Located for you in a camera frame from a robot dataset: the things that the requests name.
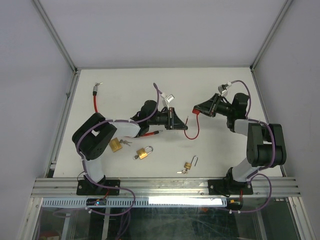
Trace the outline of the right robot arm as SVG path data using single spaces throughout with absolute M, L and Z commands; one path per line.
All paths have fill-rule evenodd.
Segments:
M 251 180 L 258 172 L 286 162 L 282 126 L 248 119 L 246 114 L 249 102 L 250 97 L 244 93 L 235 94 L 232 102 L 216 93 L 209 100 L 193 107 L 194 114 L 212 118 L 217 114 L 225 116 L 226 126 L 231 132 L 247 137 L 245 159 L 231 167 L 224 178 L 208 181 L 210 195 L 251 195 Z

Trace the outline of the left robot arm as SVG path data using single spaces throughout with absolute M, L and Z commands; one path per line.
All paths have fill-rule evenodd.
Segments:
M 84 177 L 78 181 L 78 195 L 118 195 L 120 184 L 108 180 L 102 171 L 101 155 L 112 141 L 123 137 L 140 138 L 150 126 L 166 130 L 188 130 L 187 123 L 176 114 L 174 107 L 158 109 L 158 101 L 147 100 L 129 119 L 107 119 L 101 113 L 92 114 L 72 135 L 71 140 L 82 160 Z

